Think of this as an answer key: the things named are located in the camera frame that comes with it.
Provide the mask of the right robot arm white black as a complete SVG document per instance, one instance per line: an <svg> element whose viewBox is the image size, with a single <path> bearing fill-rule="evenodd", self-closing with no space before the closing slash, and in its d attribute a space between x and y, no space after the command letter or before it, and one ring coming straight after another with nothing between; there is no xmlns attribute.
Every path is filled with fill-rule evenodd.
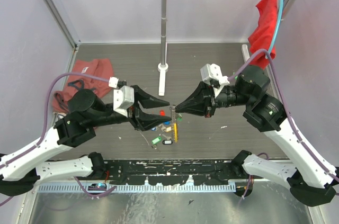
<svg viewBox="0 0 339 224"><path fill-rule="evenodd" d="M338 184L337 167L326 161L288 119L283 103L266 92L270 79L260 67L244 68L234 85L216 64L203 66L201 76L195 91L175 108L177 113L210 118L216 109L243 105L246 121L275 142L292 162L282 165L242 150L231 161L236 177L258 176L275 182L309 207L331 202Z"/></svg>

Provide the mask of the metal keyring with yellow grip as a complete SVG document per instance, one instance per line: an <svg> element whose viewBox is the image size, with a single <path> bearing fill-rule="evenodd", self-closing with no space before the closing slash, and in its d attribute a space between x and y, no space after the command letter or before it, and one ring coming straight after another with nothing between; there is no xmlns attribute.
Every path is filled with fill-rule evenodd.
<svg viewBox="0 0 339 224"><path fill-rule="evenodd" d="M175 143L179 140L179 132L178 132L178 120L177 120L177 112L176 112L176 106L171 105L170 106L170 113L171 113L171 127L172 127L172 134L173 134L173 140Z"/></svg>

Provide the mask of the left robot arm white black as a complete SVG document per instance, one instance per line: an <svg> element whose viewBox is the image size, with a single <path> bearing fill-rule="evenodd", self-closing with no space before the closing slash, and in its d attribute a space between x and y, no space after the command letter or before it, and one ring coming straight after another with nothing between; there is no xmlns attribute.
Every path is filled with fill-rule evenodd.
<svg viewBox="0 0 339 224"><path fill-rule="evenodd" d="M69 113L40 138L12 154L1 155L1 194L14 197L41 183L69 177L103 178L106 164L100 153L62 161L51 158L93 139L98 127L129 122L135 130L150 130L171 118L142 109L169 105L137 85L115 89L113 102L108 104L92 90L78 91L68 101Z"/></svg>

